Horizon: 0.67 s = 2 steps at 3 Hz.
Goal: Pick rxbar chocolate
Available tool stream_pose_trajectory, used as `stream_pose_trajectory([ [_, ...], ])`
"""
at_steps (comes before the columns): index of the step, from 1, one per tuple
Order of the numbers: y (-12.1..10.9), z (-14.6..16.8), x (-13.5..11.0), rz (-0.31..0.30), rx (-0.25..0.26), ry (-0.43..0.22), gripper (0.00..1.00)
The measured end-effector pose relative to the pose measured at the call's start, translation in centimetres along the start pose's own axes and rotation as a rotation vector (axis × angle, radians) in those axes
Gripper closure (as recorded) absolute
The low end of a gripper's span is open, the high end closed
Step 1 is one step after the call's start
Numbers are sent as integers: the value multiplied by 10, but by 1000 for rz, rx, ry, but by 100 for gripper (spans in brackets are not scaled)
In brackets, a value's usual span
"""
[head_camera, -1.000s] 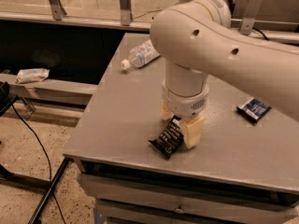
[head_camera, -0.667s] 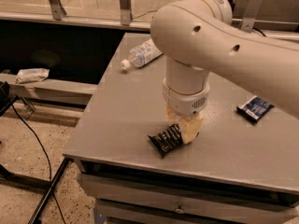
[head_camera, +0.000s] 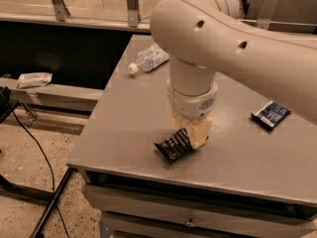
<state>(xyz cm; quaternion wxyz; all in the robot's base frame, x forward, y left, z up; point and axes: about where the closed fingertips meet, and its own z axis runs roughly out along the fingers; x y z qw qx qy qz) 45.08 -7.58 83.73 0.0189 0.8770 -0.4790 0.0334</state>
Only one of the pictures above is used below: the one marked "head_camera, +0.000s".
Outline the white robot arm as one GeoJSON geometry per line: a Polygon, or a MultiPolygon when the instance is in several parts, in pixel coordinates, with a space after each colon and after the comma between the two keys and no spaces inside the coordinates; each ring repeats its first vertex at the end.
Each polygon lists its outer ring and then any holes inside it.
{"type": "Polygon", "coordinates": [[[239,0],[161,0],[152,11],[152,37],[170,58],[172,116],[194,149],[207,141],[217,72],[317,121],[316,38],[256,28],[239,14],[239,0]]]}

